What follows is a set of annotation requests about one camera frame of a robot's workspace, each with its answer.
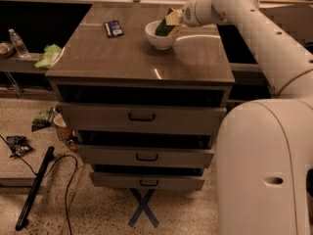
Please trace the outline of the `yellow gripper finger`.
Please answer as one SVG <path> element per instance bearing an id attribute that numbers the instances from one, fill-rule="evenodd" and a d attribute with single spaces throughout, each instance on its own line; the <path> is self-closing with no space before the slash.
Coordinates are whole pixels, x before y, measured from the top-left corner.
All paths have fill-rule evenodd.
<path id="1" fill-rule="evenodd" d="M 167 34 L 167 36 L 172 36 L 172 35 L 177 34 L 177 33 L 179 32 L 180 28 L 181 28 L 181 25 L 180 25 L 180 24 L 179 24 L 179 25 L 175 25 L 175 26 L 169 31 L 169 33 Z"/>

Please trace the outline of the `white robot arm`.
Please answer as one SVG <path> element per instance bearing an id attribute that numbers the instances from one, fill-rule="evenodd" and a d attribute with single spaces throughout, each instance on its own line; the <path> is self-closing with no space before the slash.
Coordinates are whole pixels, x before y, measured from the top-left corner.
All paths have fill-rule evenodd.
<path id="1" fill-rule="evenodd" d="M 273 91 L 224 117 L 216 141 L 219 235 L 310 235 L 312 55 L 257 0 L 190 0 L 183 22 L 234 24 Z"/>

